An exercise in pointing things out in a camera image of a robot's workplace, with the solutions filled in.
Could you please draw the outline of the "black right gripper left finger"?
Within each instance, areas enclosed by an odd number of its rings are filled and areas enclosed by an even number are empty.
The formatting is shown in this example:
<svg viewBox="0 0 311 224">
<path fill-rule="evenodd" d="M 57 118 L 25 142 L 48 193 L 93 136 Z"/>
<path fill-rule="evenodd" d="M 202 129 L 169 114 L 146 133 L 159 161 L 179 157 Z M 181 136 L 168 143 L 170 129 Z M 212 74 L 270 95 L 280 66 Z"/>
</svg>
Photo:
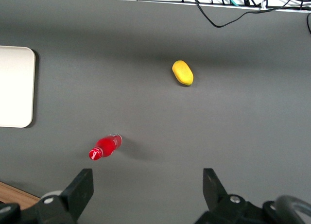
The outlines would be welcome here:
<svg viewBox="0 0 311 224">
<path fill-rule="evenodd" d="M 45 195 L 36 205 L 39 224 L 76 224 L 94 193 L 92 169 L 82 169 L 60 193 Z"/>
</svg>

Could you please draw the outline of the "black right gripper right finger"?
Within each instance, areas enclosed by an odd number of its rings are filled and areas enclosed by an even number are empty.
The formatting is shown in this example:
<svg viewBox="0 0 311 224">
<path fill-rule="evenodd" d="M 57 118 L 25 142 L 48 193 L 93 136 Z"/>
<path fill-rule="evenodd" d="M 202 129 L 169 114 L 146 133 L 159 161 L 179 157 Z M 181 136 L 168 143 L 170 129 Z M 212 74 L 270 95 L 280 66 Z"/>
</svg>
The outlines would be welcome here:
<svg viewBox="0 0 311 224">
<path fill-rule="evenodd" d="M 212 168 L 203 170 L 203 195 L 208 207 L 197 224 L 262 224 L 262 209 L 236 194 L 228 194 Z"/>
</svg>

